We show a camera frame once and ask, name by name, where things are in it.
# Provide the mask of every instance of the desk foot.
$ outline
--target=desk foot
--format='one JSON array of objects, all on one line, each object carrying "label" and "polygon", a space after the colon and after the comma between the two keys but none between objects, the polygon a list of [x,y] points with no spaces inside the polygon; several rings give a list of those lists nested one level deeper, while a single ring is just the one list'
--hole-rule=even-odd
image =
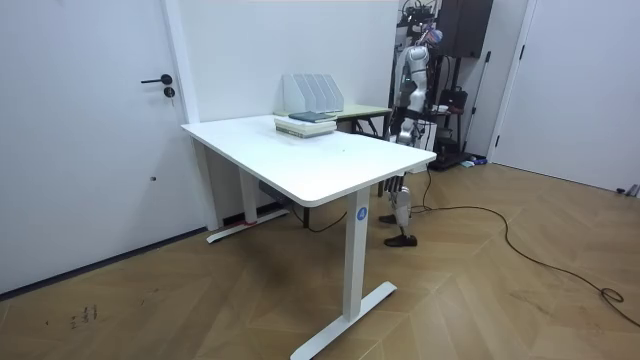
[{"label": "desk foot", "polygon": [[277,217],[280,217],[282,215],[286,215],[288,213],[289,213],[288,210],[282,209],[282,210],[278,210],[278,211],[272,212],[270,214],[267,214],[265,216],[259,217],[258,220],[253,225],[238,224],[238,225],[236,225],[236,226],[234,226],[232,228],[229,228],[229,229],[226,229],[226,230],[222,230],[220,232],[217,232],[217,233],[209,236],[207,238],[207,242],[209,244],[214,243],[214,242],[219,241],[222,238],[225,238],[225,237],[227,237],[229,235],[235,234],[235,233],[240,232],[240,231],[245,230],[245,229],[252,228],[252,227],[254,227],[254,226],[258,225],[258,224],[262,224],[263,222],[267,222],[269,220],[273,220],[273,219],[275,219]]},{"label": "desk foot", "polygon": [[322,349],[327,347],[333,340],[335,340],[340,334],[345,332],[349,327],[356,323],[366,313],[371,311],[382,300],[386,299],[394,291],[396,291],[395,285],[390,282],[385,282],[373,290],[369,295],[365,296],[361,301],[360,314],[358,317],[349,322],[344,316],[340,316],[329,326],[317,333],[314,337],[309,339],[304,345],[300,346],[293,355],[291,360],[309,360],[316,356]]}]

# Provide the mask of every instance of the robot leg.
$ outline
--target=robot leg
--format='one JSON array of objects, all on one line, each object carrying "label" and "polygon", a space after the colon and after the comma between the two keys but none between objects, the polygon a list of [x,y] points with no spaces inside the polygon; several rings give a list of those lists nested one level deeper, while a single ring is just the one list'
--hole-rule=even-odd
[{"label": "robot leg", "polygon": [[415,236],[408,235],[409,218],[411,217],[411,192],[406,186],[389,189],[389,198],[393,215],[381,216],[380,221],[385,223],[396,223],[400,227],[400,235],[386,239],[384,244],[390,247],[417,246],[418,241]]}]

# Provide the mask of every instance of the herringbone floor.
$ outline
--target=herringbone floor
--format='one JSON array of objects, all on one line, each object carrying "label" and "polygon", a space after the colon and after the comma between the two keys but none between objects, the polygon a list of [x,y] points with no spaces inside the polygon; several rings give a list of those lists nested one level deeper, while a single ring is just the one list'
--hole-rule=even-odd
[{"label": "herringbone floor", "polygon": [[[419,202],[426,175],[410,179]],[[373,217],[365,293],[399,290],[318,359],[639,359],[640,329],[582,283],[504,243],[462,210],[415,215],[419,246],[381,245]],[[640,200],[497,165],[434,174],[428,204],[503,213],[523,251],[620,290],[640,319]],[[342,211],[312,212],[320,227]],[[206,234],[0,303],[0,359],[288,359],[340,314],[345,225],[287,216],[207,245]]]}]

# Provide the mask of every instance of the desk top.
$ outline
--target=desk top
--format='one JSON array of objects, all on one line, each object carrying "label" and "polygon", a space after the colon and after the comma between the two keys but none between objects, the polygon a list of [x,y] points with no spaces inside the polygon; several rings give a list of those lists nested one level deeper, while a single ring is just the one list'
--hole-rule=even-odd
[{"label": "desk top", "polygon": [[[337,116],[338,120],[356,116],[384,116],[391,112],[391,109],[368,105],[345,105],[343,111],[327,113],[327,115]],[[286,111],[274,111],[274,115],[289,116]]]},{"label": "desk top", "polygon": [[276,132],[273,115],[182,125],[194,138],[305,207],[320,206],[431,162],[436,154],[333,132]]}]

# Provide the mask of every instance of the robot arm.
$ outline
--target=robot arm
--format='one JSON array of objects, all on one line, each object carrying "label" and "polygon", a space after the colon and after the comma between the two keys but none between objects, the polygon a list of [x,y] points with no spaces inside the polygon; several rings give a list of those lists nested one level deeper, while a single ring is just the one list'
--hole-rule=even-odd
[{"label": "robot arm", "polygon": [[[429,62],[429,51],[425,46],[411,46],[405,49],[400,56],[401,60],[403,60],[402,65],[408,65],[410,77],[416,84],[416,89],[409,96],[410,102],[407,107],[406,117],[402,122],[400,133],[396,137],[396,142],[406,146],[415,146],[416,140],[419,137],[416,122],[424,110],[424,102],[427,98],[427,64]],[[396,74],[400,75],[396,77],[396,94],[399,94],[404,71],[396,72]],[[396,105],[399,99],[399,95],[396,95]]]}]

